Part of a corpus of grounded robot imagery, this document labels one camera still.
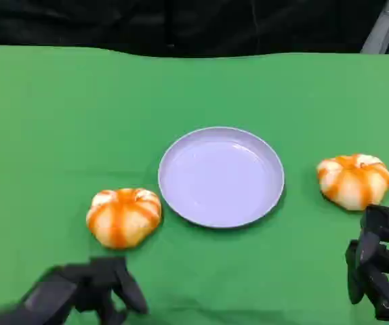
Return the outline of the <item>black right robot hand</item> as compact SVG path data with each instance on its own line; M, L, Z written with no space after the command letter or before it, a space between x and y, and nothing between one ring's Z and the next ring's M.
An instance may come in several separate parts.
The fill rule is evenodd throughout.
M375 318L389 321L389 207L370 204L361 232L346 249L348 297L353 305L367 297Z

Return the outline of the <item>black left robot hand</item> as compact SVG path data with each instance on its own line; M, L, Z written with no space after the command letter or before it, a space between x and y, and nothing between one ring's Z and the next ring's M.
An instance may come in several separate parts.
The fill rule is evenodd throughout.
M63 324L73 309L95 312L101 324L122 324L130 311L148 313L125 257L52 267L23 296L21 306L36 324Z

